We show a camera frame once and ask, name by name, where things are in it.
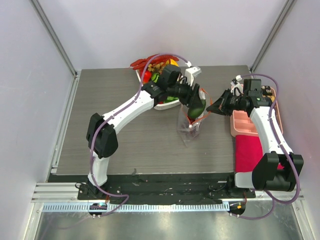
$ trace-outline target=white wall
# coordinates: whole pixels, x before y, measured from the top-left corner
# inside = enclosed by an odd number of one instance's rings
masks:
[[[256,71],[279,81],[284,136],[304,158],[300,179],[315,230],[320,226],[319,12],[319,0],[298,0]]]
[[[40,0],[76,69],[161,52],[199,66],[252,65],[286,0]]]
[[[28,0],[0,2],[0,238],[21,239],[72,82]]]

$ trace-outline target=cable connector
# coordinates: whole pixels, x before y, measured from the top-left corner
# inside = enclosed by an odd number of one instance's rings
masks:
[[[240,82],[240,81],[242,80],[242,77],[241,77],[241,75],[238,75],[238,76],[235,77],[235,79],[236,79],[238,82]]]
[[[188,67],[185,72],[184,76],[186,77],[187,83],[191,86],[194,83],[194,79],[201,74],[201,69],[198,66]]]
[[[188,66],[188,68],[190,68],[192,66],[190,61],[186,62],[185,64]]]

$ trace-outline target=pink tray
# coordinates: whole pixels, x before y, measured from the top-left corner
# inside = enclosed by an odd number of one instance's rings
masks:
[[[274,96],[276,96],[275,90],[271,88],[271,92]],[[280,130],[282,134],[284,133],[281,123],[281,117],[279,112],[278,103],[274,106],[275,110],[275,118],[279,124]],[[250,120],[247,113],[245,111],[233,111],[230,117],[230,131],[233,137],[237,135],[247,135],[247,136],[255,136],[258,137],[258,133],[254,123]]]

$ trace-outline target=metal frame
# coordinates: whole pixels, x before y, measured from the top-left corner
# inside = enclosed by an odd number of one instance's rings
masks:
[[[75,67],[73,66],[72,62],[70,61],[70,59],[69,59],[64,47],[62,46],[54,28],[52,27],[50,21],[48,20],[47,15],[45,14],[43,8],[41,7],[41,4],[39,3],[38,0],[29,0],[29,1],[30,1],[31,5],[33,6],[34,10],[36,11],[36,13],[38,14],[41,22],[43,23],[45,29],[47,30],[47,33],[51,37],[54,45],[56,46],[58,52],[60,53],[61,57],[63,58],[65,64],[69,68],[72,75],[74,77],[76,77],[77,71],[76,71]]]
[[[50,173],[55,174],[57,172],[59,159],[60,159],[62,147],[64,144],[66,132],[67,132],[68,122],[69,122],[70,115],[71,115],[72,106],[74,104],[76,93],[77,93],[80,75],[81,75],[81,71],[79,71],[77,73],[76,77],[74,78],[74,80],[72,82],[71,88],[70,88],[70,92],[68,95],[69,97],[68,97],[68,100],[67,100],[67,103],[66,103],[66,106],[64,109],[63,117],[62,117],[60,127],[59,127],[59,133],[58,133],[55,147],[54,147],[54,150],[52,153],[51,169],[48,172],[46,180],[48,180]]]
[[[268,37],[266,38],[266,40],[264,41],[258,55],[256,56],[252,67],[250,68],[251,72],[255,72],[257,67],[259,66],[261,60],[263,59],[263,57],[265,56],[270,44],[272,43],[272,41],[274,40],[275,36],[277,35],[277,33],[279,32],[279,29],[281,28],[282,24],[284,23],[286,17],[288,16],[288,14],[290,13],[292,7],[294,6],[294,4],[296,3],[297,0],[287,0],[286,3],[284,4],[279,16],[277,17],[277,19],[275,20],[275,23],[273,24],[270,33],[268,34]]]
[[[23,238],[24,240],[35,239],[43,207],[44,204],[41,202],[32,203],[32,211],[30,213],[28,226],[26,227],[25,235]]]
[[[314,240],[316,239],[315,231],[312,229],[308,215],[306,214],[305,202],[302,200],[296,200],[292,203],[292,207],[295,213],[295,217],[298,221],[300,231],[302,233],[303,239],[305,240]]]
[[[29,224],[25,231],[24,240],[34,240],[40,217],[42,212],[86,212],[89,203],[96,203],[97,200],[77,200],[78,189],[75,183],[38,183],[35,187],[32,196],[31,204],[33,206]],[[291,199],[293,192],[272,192],[272,194],[280,200]],[[248,201],[271,201],[271,198],[263,191],[256,191],[256,198],[248,198]],[[130,205],[123,209],[121,212],[194,212],[194,211],[226,211],[226,205],[229,202],[243,201],[242,198],[226,198],[222,199],[224,206],[211,205],[191,205],[185,207],[172,207],[172,206],[148,206],[148,205]],[[299,227],[304,239],[314,240],[314,232],[312,231],[310,221],[304,208],[305,199],[302,191],[300,196],[292,204],[294,213],[296,215]]]

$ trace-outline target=white plastic piece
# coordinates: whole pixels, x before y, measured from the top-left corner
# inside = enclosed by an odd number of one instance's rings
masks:
[[[113,116],[120,109],[124,108],[126,105],[134,101],[134,99],[135,99],[135,96],[133,96],[131,99],[126,101],[121,106],[117,107],[115,110],[103,114],[103,119],[106,120],[110,116]],[[132,104],[123,112],[119,113],[117,116],[111,119],[108,123],[110,125],[113,124],[114,126],[113,128],[115,129],[115,132],[118,134],[125,125],[127,125],[129,122],[131,122],[140,114],[144,113],[149,109],[152,109],[153,107],[154,107],[154,99],[151,98],[150,94],[147,93],[146,91],[141,91],[138,99],[135,101],[134,104]]]
[[[269,110],[270,107],[268,106],[254,108],[250,114],[250,119],[254,123],[256,131],[260,138],[263,154],[271,152],[276,152],[277,154],[284,154],[284,152],[278,145],[277,139],[271,128]],[[284,136],[281,133],[280,127],[276,120],[276,114],[274,109],[272,110],[271,118],[275,127],[275,131],[279,136],[281,145],[283,145],[287,153],[293,153],[292,149],[288,146],[284,139]]]
[[[242,80],[242,77],[240,75],[235,77],[235,80],[237,80],[238,82],[240,82]]]
[[[239,82],[242,80],[242,78],[240,75],[238,75],[235,77],[235,79],[236,79],[236,83],[234,81],[231,81],[231,93],[234,96],[240,96],[240,94],[244,93],[244,88],[243,88],[242,84],[240,84],[240,82]]]
[[[105,113],[103,115],[103,119],[106,120],[110,116],[113,116],[120,109],[124,108],[126,105],[134,101],[135,97],[133,96],[131,99],[126,101],[121,106],[117,107],[115,110]],[[134,101],[134,103],[128,107],[126,110],[122,111],[118,115],[116,115],[113,119],[111,119],[108,123],[113,125],[115,133],[118,134],[121,129],[135,119],[137,116],[142,114],[143,112],[152,109],[154,107],[154,99],[151,98],[150,94],[146,91],[141,91],[138,99]],[[95,160],[93,162],[93,172],[94,178],[98,184],[98,186],[103,185],[107,182],[107,169],[109,165],[109,157],[99,158],[98,155],[94,152],[93,156]],[[95,185],[92,175],[89,173],[88,175],[89,181]]]
[[[109,165],[110,157],[98,158],[98,155],[94,152],[93,157],[95,158],[93,162],[93,175],[98,186],[105,184],[108,180],[107,169]],[[92,179],[92,175],[88,174],[89,181],[95,186]]]
[[[192,86],[195,78],[201,73],[201,69],[198,66],[189,67],[185,70],[184,76],[186,77],[187,83]]]
[[[190,68],[192,66],[190,61],[186,62],[185,64],[188,66],[188,68]]]
[[[237,188],[254,189],[252,182],[252,171],[237,172],[234,175],[234,184]]]

